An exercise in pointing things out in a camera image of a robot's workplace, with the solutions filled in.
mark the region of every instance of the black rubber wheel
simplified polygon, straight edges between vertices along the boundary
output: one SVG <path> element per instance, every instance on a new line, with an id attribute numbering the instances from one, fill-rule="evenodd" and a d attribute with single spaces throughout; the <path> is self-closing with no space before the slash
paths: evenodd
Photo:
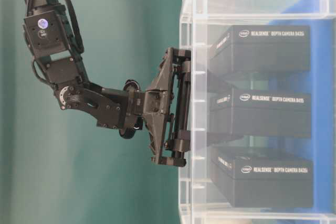
<path id="1" fill-rule="evenodd" d="M 126 128 L 126 129 L 119 130 L 119 135 L 124 139 L 131 139 L 134 137 L 135 132 L 136 130 L 134 129 Z"/>

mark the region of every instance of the white sticker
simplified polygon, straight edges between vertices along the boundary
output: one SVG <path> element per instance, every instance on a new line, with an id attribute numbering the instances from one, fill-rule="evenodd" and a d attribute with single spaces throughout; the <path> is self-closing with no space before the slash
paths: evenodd
<path id="1" fill-rule="evenodd" d="M 41 29 L 47 29 L 49 26 L 49 23 L 46 19 L 42 18 L 37 22 L 37 25 Z"/>

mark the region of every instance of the camera box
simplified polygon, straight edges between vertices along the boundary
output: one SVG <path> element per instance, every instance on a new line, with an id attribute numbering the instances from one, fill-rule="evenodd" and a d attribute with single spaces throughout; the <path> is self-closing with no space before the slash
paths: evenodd
<path id="1" fill-rule="evenodd" d="M 217 136 L 310 138 L 311 97 L 305 93 L 232 88 L 211 99 L 209 131 Z"/>
<path id="2" fill-rule="evenodd" d="M 209 176 L 233 207 L 312 207 L 311 161 L 271 148 L 213 145 L 209 152 Z"/>
<path id="3" fill-rule="evenodd" d="M 209 71 L 281 73 L 310 70 L 309 26 L 234 25 L 209 50 Z"/>

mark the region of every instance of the green backdrop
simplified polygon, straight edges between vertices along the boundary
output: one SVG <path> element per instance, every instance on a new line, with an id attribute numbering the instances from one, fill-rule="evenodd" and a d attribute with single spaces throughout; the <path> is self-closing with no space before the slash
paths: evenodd
<path id="1" fill-rule="evenodd" d="M 181 0 L 73 0 L 91 81 L 145 88 L 177 46 Z M 0 223 L 178 223 L 177 170 L 132 140 L 60 111 L 35 80 L 22 38 L 23 0 L 0 0 Z"/>

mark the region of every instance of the clear acrylic box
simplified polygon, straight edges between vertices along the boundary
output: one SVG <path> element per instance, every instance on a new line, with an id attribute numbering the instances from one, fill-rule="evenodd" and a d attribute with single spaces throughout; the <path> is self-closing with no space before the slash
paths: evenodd
<path id="1" fill-rule="evenodd" d="M 183 0 L 181 223 L 330 223 L 335 0 Z"/>

